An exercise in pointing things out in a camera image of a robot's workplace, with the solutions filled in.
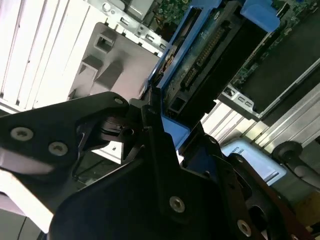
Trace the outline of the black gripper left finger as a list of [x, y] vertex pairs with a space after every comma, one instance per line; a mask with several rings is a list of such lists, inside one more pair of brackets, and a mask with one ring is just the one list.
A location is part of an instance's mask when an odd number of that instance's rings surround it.
[[71, 180], [83, 155], [115, 141], [122, 143], [121, 164], [106, 176], [142, 161], [154, 178], [160, 212], [186, 222], [185, 168], [164, 130], [161, 97], [158, 88], [144, 100], [104, 92], [2, 116], [1, 194], [35, 224], [50, 225], [60, 205], [81, 191], [71, 190]]

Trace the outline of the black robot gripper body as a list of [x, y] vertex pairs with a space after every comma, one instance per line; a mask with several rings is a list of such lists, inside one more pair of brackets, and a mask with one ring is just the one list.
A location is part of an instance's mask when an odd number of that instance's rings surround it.
[[162, 214], [155, 180], [138, 160], [74, 193], [58, 208], [51, 240], [236, 240], [237, 222], [207, 177], [181, 169], [186, 222]]

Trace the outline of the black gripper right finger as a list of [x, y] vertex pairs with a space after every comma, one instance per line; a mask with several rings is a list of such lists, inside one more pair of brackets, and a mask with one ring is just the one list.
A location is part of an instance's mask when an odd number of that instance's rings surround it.
[[219, 235], [226, 240], [263, 240], [249, 215], [234, 168], [225, 161], [219, 143], [205, 133], [200, 122], [179, 153], [184, 157], [183, 167], [208, 177], [217, 186], [219, 203], [210, 206], [223, 211], [219, 222], [226, 227]]

